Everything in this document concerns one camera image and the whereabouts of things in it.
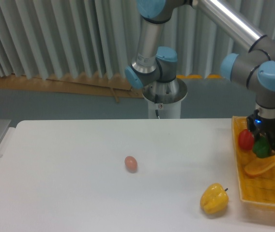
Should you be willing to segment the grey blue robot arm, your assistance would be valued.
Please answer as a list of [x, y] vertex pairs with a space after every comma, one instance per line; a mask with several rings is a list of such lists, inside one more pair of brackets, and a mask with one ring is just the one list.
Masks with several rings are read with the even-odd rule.
[[201, 10], [234, 41], [245, 55], [229, 54], [220, 66], [221, 76], [256, 94], [256, 108], [246, 119], [259, 158], [275, 155], [275, 39], [269, 38], [223, 0], [139, 0], [142, 17], [137, 54], [125, 68], [131, 86], [141, 89], [149, 104], [149, 118], [179, 118], [181, 101], [187, 95], [183, 81], [176, 79], [177, 53], [159, 46], [163, 25], [173, 10], [190, 5]]

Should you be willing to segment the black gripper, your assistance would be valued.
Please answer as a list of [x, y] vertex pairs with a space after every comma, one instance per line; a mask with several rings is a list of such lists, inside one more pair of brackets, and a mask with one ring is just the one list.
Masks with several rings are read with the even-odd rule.
[[275, 155], [275, 118], [263, 118], [258, 115], [259, 110], [246, 118], [247, 129], [252, 133], [256, 142], [260, 135], [268, 138], [270, 155]]

